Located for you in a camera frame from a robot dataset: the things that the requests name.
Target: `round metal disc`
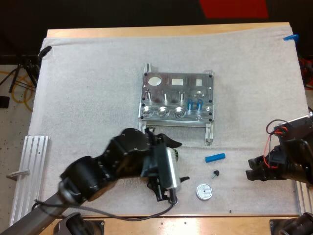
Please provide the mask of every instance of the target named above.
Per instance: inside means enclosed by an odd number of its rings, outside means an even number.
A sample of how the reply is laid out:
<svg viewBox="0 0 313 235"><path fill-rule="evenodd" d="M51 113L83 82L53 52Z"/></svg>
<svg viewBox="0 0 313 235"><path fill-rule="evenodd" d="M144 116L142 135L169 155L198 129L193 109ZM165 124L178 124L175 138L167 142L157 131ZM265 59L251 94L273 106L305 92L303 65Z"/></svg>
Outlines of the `round metal disc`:
<svg viewBox="0 0 313 235"><path fill-rule="evenodd" d="M197 196L201 200L209 200L213 195L213 190L210 185L201 184L197 187Z"/></svg>

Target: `black background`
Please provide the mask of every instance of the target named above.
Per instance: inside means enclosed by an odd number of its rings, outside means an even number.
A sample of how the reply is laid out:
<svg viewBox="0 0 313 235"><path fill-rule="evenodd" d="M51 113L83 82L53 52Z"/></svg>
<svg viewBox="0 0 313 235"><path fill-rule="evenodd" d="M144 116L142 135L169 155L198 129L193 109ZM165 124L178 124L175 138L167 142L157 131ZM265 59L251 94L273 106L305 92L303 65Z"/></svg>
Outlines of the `black background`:
<svg viewBox="0 0 313 235"><path fill-rule="evenodd" d="M22 53L39 53L48 29L290 22L302 56L313 55L313 1L267 0L269 19L207 19L198 0L5 0L0 30ZM0 64L14 52L0 38Z"/></svg>

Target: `square hole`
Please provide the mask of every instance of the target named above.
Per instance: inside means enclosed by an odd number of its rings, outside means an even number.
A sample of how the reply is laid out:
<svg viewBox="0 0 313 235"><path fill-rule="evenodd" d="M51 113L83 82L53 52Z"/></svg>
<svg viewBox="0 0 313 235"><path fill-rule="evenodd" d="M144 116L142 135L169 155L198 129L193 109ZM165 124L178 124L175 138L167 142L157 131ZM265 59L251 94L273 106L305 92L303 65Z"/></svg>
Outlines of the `square hole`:
<svg viewBox="0 0 313 235"><path fill-rule="evenodd" d="M181 78L173 78L172 79L172 85L173 86L183 86L184 85L184 80Z"/></svg>
<svg viewBox="0 0 313 235"><path fill-rule="evenodd" d="M196 86L202 86L202 79L196 80Z"/></svg>

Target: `blue cylinder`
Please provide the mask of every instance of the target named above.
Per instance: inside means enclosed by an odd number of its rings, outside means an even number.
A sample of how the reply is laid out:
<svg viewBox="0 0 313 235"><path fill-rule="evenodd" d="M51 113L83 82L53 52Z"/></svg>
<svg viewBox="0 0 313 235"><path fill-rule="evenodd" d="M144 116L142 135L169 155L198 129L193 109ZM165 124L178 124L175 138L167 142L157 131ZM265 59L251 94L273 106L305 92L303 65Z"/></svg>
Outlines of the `blue cylinder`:
<svg viewBox="0 0 313 235"><path fill-rule="evenodd" d="M197 110L201 110L203 106L203 101L202 99L198 99L197 101Z"/></svg>
<svg viewBox="0 0 313 235"><path fill-rule="evenodd" d="M226 155L224 153L220 153L220 154L205 157L204 160L206 163L210 163L210 162L217 161L217 160L224 159L224 158L226 158Z"/></svg>
<svg viewBox="0 0 313 235"><path fill-rule="evenodd" d="M194 102L192 101L192 99L188 99L187 100L187 109L192 110L193 104L194 104Z"/></svg>

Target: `table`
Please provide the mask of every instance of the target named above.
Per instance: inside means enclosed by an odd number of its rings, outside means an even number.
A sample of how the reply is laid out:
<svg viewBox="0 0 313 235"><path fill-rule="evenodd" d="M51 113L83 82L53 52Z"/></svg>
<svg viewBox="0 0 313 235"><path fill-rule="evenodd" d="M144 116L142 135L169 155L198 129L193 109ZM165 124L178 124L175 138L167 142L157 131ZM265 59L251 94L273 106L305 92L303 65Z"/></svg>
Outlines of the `table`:
<svg viewBox="0 0 313 235"><path fill-rule="evenodd" d="M87 28L87 29L51 29L47 37L63 38L101 38L132 36L179 36L201 35L256 29L262 27L289 26L289 23L246 23L192 26L162 26L133 28ZM141 222L127 222L105 219L105 234L269 234L269 219L276 217L164 217ZM52 234L57 221L47 227L42 234Z"/></svg>

